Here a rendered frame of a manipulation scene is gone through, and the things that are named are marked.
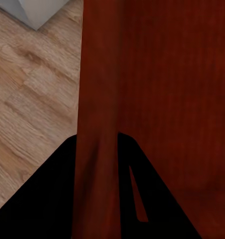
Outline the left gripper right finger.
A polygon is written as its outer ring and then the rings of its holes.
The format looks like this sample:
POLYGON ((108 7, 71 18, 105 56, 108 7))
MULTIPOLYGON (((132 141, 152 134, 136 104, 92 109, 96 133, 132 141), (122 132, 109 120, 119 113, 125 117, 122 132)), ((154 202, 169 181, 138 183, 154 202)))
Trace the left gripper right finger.
POLYGON ((121 239, 202 239, 137 141, 118 133, 121 239), (137 219, 131 166, 149 222, 137 219))

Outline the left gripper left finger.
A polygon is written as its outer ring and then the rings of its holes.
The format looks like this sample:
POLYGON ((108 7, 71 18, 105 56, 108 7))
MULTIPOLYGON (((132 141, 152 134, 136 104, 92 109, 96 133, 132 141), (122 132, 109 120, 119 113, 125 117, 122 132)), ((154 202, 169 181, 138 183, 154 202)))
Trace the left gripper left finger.
POLYGON ((0 208, 0 239, 71 239, 77 135, 0 208))

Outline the storage box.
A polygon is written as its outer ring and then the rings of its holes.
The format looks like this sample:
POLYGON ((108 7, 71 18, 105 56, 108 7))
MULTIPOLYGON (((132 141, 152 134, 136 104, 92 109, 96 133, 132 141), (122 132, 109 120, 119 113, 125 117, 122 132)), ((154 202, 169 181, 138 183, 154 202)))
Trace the storage box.
POLYGON ((225 0, 84 0, 71 239, 121 239, 120 132, 225 239, 225 0))

